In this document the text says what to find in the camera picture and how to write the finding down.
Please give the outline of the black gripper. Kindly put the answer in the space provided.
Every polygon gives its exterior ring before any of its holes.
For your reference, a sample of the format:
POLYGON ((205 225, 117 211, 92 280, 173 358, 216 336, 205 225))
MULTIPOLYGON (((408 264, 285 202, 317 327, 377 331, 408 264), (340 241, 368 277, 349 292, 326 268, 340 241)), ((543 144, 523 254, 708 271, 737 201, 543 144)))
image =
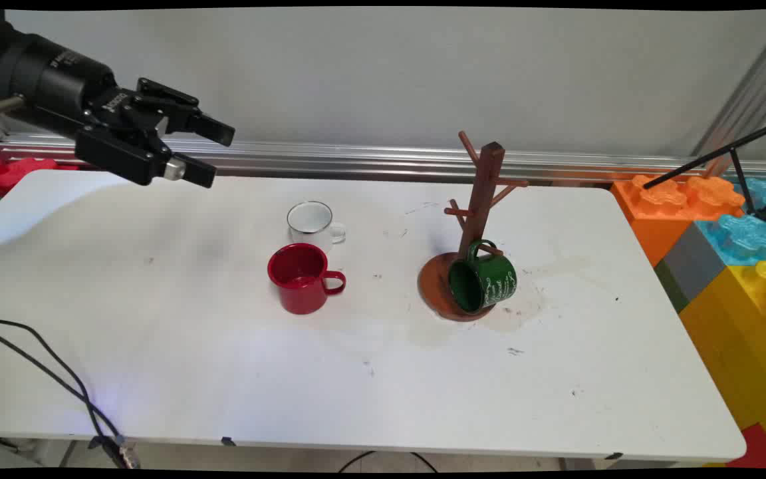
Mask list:
POLYGON ((147 78, 128 90, 100 61, 9 22, 4 37, 4 92, 27 103, 22 121, 75 140, 79 160, 137 185, 162 178, 212 187, 216 167, 170 150, 157 131, 164 120, 167 134, 189 132, 230 146, 234 127, 209 117, 197 97, 147 78))

